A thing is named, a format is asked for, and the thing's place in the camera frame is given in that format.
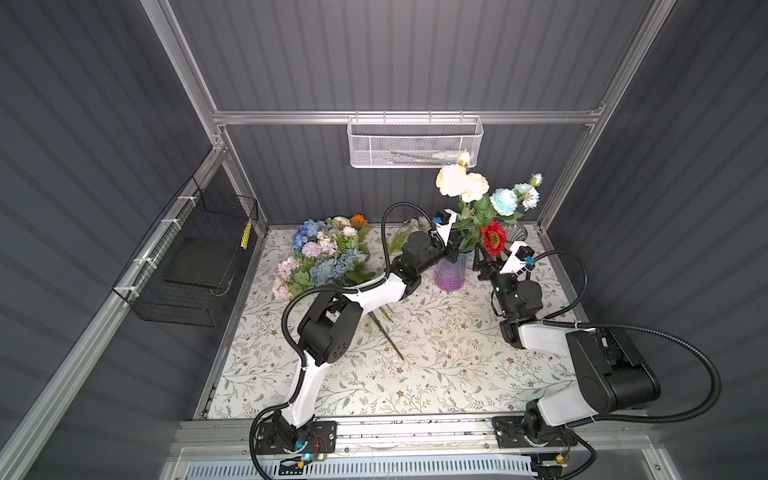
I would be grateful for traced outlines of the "red sunflower stem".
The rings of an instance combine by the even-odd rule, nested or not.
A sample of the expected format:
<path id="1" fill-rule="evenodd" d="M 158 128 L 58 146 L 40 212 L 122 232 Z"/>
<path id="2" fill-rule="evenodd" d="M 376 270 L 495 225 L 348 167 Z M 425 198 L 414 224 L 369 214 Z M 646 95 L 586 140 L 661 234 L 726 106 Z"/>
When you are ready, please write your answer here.
<path id="1" fill-rule="evenodd" d="M 484 250 L 493 258 L 499 257 L 504 252 L 507 234 L 499 221 L 491 221 L 486 227 L 481 228 L 481 243 Z"/>

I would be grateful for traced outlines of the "peach pink rose stem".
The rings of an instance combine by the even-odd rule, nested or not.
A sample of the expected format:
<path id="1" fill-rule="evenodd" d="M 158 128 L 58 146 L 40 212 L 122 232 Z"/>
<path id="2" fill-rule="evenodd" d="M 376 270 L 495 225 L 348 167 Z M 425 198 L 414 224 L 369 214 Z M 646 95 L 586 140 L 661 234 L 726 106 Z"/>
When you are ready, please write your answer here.
<path id="1" fill-rule="evenodd" d="M 458 219 L 453 227 L 461 234 L 461 252 L 481 243 L 481 228 L 497 217 L 490 203 L 489 183 L 483 175 L 469 171 L 470 160 L 470 153 L 462 150 L 455 163 L 440 169 L 435 181 L 441 195 L 458 199 Z"/>

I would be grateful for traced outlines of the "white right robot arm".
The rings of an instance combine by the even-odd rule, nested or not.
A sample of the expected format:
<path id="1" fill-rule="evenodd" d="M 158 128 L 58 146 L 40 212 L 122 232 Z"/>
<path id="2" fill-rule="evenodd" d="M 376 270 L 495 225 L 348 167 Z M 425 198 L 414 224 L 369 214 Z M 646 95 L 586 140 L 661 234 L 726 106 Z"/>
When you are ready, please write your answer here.
<path id="1" fill-rule="evenodd" d="M 575 380 L 528 403 L 518 430 L 534 445 L 551 440 L 567 424 L 657 399 L 661 386 L 628 335 L 607 327 L 582 329 L 561 322 L 548 325 L 555 312 L 539 319 L 542 287 L 526 277 L 535 264 L 534 250 L 513 244 L 506 260 L 479 245 L 473 269 L 492 285 L 491 306 L 500 318 L 503 340 L 514 348 L 567 357 Z"/>

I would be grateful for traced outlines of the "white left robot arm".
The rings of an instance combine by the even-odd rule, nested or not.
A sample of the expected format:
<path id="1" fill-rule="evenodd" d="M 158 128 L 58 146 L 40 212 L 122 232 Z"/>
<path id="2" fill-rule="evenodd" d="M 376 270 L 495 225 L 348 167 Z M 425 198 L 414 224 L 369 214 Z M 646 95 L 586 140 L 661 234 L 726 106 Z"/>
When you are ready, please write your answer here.
<path id="1" fill-rule="evenodd" d="M 390 261 L 388 274 L 360 287 L 323 286 L 310 290 L 314 300 L 299 322 L 298 340 L 292 338 L 287 327 L 294 305 L 289 304 L 281 322 L 284 336 L 299 354 L 299 364 L 290 395 L 273 416 L 285 435 L 308 428 L 327 371 L 349 349 L 360 319 L 411 295 L 427 269 L 442 258 L 458 256 L 460 243 L 455 227 L 438 227 L 428 233 L 417 231 L 409 235 L 401 254 Z"/>

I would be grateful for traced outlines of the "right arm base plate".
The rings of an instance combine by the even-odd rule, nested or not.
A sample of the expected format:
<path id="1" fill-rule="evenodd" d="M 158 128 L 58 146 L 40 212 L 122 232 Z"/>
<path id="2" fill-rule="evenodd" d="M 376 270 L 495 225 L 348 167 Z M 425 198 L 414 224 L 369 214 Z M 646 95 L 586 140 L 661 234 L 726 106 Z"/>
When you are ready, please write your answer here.
<path id="1" fill-rule="evenodd" d="M 491 426 L 500 448 L 565 447 L 577 445 L 574 436 L 561 427 L 550 427 L 527 413 L 494 416 Z"/>

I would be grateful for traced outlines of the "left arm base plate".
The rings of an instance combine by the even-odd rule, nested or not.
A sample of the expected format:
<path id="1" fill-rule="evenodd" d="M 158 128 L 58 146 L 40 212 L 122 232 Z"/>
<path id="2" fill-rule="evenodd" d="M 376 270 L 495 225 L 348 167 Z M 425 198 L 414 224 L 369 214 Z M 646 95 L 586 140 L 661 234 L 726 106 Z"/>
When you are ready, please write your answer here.
<path id="1" fill-rule="evenodd" d="M 295 428 L 284 420 L 267 420 L 256 426 L 250 440 L 257 455 L 329 454 L 336 450 L 338 423 L 311 420 Z"/>

